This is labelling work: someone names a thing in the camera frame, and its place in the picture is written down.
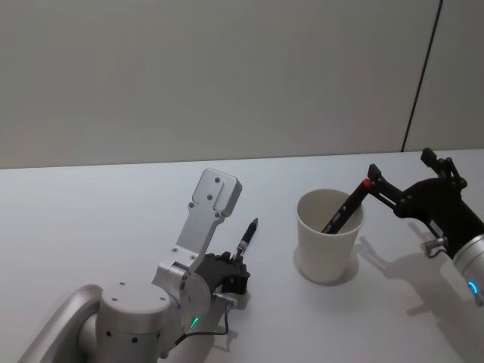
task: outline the pen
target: pen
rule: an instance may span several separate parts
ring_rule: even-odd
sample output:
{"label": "pen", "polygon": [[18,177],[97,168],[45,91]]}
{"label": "pen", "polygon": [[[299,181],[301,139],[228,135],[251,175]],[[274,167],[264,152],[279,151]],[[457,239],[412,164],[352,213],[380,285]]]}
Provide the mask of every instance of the pen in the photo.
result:
{"label": "pen", "polygon": [[252,236],[254,235],[254,233],[256,233],[258,223],[259,219],[256,218],[249,224],[249,227],[247,227],[247,230],[245,231],[239,245],[237,246],[237,252],[235,254],[236,258],[242,256],[245,253],[245,250],[249,246],[250,240],[252,240]]}
{"label": "pen", "polygon": [[370,192],[370,179],[365,179],[351,193],[345,203],[338,209],[321,233],[336,234],[348,222],[349,217],[361,206],[361,202]]}

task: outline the green indicator light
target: green indicator light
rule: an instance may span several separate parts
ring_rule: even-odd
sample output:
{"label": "green indicator light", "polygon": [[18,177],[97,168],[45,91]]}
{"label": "green indicator light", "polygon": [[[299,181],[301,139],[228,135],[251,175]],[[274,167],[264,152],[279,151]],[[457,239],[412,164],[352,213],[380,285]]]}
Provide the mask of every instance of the green indicator light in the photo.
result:
{"label": "green indicator light", "polygon": [[193,323],[191,323],[191,327],[190,327],[190,329],[191,329],[191,328],[193,328],[195,325],[197,325],[197,322],[198,322],[199,320],[200,320],[200,318],[195,318],[194,322],[193,322]]}

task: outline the cup rim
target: cup rim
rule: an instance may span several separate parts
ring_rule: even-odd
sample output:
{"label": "cup rim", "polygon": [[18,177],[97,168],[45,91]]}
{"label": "cup rim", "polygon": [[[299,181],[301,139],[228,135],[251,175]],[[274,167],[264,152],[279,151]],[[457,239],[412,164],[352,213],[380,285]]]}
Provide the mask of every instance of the cup rim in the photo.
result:
{"label": "cup rim", "polygon": [[322,189],[315,189],[315,190],[312,190],[312,191],[308,191],[307,193],[305,193],[304,195],[301,196],[301,198],[299,198],[299,200],[297,201],[297,205],[296,205],[296,217],[297,217],[297,220],[298,222],[303,225],[304,227],[306,227],[306,229],[308,231],[310,231],[311,233],[314,233],[318,236],[346,236],[348,234],[351,234],[351,233],[354,233],[355,231],[359,230],[363,224],[365,223],[365,219],[366,219],[366,213],[365,213],[365,208],[363,207],[363,204],[360,205],[360,208],[361,208],[361,212],[363,213],[363,218],[361,218],[361,222],[356,226],[354,227],[353,229],[349,230],[349,231],[346,231],[344,233],[336,233],[336,234],[329,234],[329,233],[323,233],[323,232],[320,232],[320,231],[316,231],[315,229],[309,227],[305,222],[302,221],[301,217],[299,217],[299,213],[297,211],[297,208],[299,206],[299,202],[301,201],[301,199],[303,199],[306,195],[308,195],[309,193],[313,193],[315,191],[339,191],[341,193],[344,193],[346,195],[349,196],[348,193],[346,193],[345,191],[341,191],[339,189],[331,189],[331,188],[322,188]]}

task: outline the silver cylinder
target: silver cylinder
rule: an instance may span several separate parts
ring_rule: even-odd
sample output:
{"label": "silver cylinder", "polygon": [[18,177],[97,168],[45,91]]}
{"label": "silver cylinder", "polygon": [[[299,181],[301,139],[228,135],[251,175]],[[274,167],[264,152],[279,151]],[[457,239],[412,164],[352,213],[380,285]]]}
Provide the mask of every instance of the silver cylinder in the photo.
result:
{"label": "silver cylinder", "polygon": [[170,299],[152,284],[120,283],[103,291],[94,363],[157,363]]}
{"label": "silver cylinder", "polygon": [[474,294],[484,298],[484,234],[467,242],[454,256],[454,266]]}

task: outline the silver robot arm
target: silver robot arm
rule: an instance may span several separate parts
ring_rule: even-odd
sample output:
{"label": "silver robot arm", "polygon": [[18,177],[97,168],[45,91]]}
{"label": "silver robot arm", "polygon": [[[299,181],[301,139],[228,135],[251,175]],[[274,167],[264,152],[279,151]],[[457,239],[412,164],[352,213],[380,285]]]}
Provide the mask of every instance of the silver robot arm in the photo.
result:
{"label": "silver robot arm", "polygon": [[195,269],[241,191],[235,177],[206,169],[178,241],[166,251],[153,282],[81,287],[54,313],[19,363],[156,363],[166,358],[210,307],[212,293]]}

